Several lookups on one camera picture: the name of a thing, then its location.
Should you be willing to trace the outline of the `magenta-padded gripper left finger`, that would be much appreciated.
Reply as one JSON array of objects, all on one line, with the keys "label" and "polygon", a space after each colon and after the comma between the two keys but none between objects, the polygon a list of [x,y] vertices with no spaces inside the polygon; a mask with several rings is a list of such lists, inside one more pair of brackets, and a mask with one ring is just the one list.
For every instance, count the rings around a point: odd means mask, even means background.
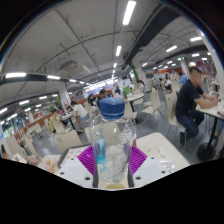
[{"label": "magenta-padded gripper left finger", "polygon": [[58,161],[56,175],[84,188],[98,187],[98,174],[90,145],[67,149]]}]

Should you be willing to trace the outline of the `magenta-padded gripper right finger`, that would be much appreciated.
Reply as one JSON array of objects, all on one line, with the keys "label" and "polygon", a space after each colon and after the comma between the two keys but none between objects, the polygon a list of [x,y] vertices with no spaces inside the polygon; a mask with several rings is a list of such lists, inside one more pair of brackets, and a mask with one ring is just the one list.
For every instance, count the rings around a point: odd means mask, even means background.
[{"label": "magenta-padded gripper right finger", "polygon": [[154,156],[147,156],[136,146],[132,147],[129,168],[128,186],[140,188],[168,175],[164,166]]}]

